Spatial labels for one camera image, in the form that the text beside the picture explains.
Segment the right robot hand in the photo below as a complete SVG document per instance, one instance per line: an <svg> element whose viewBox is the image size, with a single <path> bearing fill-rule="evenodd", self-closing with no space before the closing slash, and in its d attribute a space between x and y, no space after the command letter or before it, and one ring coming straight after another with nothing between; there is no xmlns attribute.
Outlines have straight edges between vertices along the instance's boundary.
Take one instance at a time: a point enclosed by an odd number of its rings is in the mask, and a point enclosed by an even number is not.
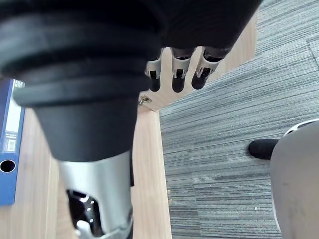
<svg viewBox="0 0 319 239"><path fill-rule="evenodd" d="M204 87L259 0L3 0L0 74L34 110L58 161L81 239L133 236L132 147L141 92L160 89L162 52L172 89Z"/></svg>

